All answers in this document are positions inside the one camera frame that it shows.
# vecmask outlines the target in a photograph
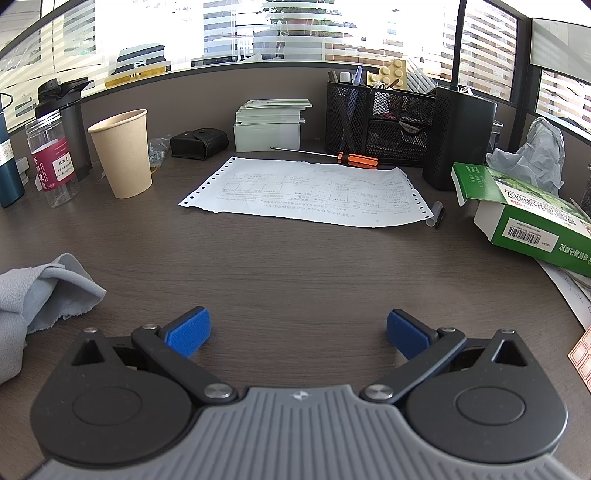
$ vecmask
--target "metal screw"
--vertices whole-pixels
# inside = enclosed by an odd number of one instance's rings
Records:
[[[374,384],[365,388],[365,395],[371,400],[387,400],[394,396],[394,390],[387,385]]]
[[[207,398],[221,400],[230,397],[234,393],[234,389],[225,383],[212,383],[203,389],[203,393]]]

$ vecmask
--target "desk organizer compartment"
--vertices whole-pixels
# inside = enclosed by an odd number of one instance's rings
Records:
[[[435,97],[429,95],[329,82],[324,149],[422,167],[434,106]]]

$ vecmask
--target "red jar label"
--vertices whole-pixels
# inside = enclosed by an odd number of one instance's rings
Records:
[[[44,145],[32,155],[41,188],[46,192],[58,188],[75,175],[66,137]]]

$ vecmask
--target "barcode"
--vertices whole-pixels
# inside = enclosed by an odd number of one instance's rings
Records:
[[[541,236],[536,235],[535,233],[529,233],[527,230],[515,228],[514,226],[509,228],[507,235],[512,236],[513,238],[516,238],[518,240],[523,240],[524,242],[527,242],[532,245],[537,245],[538,243],[540,243],[540,240],[542,239]]]

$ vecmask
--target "printed form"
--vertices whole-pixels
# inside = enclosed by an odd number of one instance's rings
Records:
[[[357,227],[397,226],[433,214],[406,174],[338,164],[232,157],[179,203]]]

